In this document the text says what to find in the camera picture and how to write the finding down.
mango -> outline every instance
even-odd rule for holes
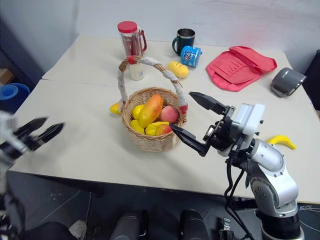
[[[160,114],[160,120],[175,124],[178,120],[179,113],[173,106],[165,106]]]
[[[145,134],[145,130],[143,127],[139,125],[139,121],[134,119],[130,122],[130,126],[138,133]]]
[[[162,110],[163,100],[159,94],[155,94],[146,102],[140,111],[139,124],[145,128],[156,120]]]
[[[169,125],[168,121],[156,121],[149,124],[145,129],[145,134],[150,136],[156,135],[156,130],[159,125]]]
[[[169,125],[160,124],[159,126],[156,127],[155,135],[156,136],[160,136],[160,135],[163,135],[163,134],[170,133],[171,131],[172,131],[172,129],[171,129],[171,127]]]
[[[144,104],[135,106],[132,110],[132,117],[136,120],[139,120],[141,109],[144,108]]]
[[[109,108],[110,112],[114,113],[114,114],[121,114],[120,112],[120,102],[117,102],[115,104],[113,104],[110,108]]]
[[[186,78],[189,74],[188,67],[177,61],[169,62],[168,69],[173,72],[177,78]]]

red lid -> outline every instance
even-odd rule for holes
[[[137,31],[138,26],[134,21],[122,21],[118,24],[118,30],[123,34],[130,34]]]

wicker basket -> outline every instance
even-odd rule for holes
[[[128,98],[125,89],[124,71],[127,69],[128,64],[134,63],[146,64],[158,69],[160,72],[162,72],[164,77],[171,80],[177,94],[164,88],[149,87],[136,91]],[[175,124],[179,127],[183,126],[187,122],[188,103],[177,77],[152,58],[145,56],[129,56],[119,66],[118,87],[121,92],[120,103],[122,122],[128,131],[132,142],[139,146],[142,150],[149,152],[164,152],[173,149],[180,141],[173,132],[169,132],[160,136],[145,135],[136,132],[130,126],[130,122],[133,120],[132,110],[135,106],[145,104],[154,94],[159,94],[163,99],[163,106],[171,105],[178,110],[179,118]]]

black mug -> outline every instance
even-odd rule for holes
[[[189,28],[179,29],[178,32],[176,33],[176,38],[173,39],[172,41],[173,51],[180,56],[184,46],[191,46],[191,47],[194,46],[195,36],[196,36],[196,33],[192,29],[189,29]]]

basket handle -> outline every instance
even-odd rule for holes
[[[128,101],[128,94],[126,92],[125,87],[124,72],[129,64],[146,64],[158,69],[166,79],[169,79],[171,81],[172,85],[174,86],[175,92],[179,99],[178,105],[181,110],[181,113],[183,115],[187,114],[188,102],[183,87],[178,81],[176,75],[174,75],[172,71],[165,69],[165,67],[160,62],[147,56],[128,56],[125,60],[121,62],[118,70],[118,88],[121,93],[120,107],[122,107],[123,104]]]

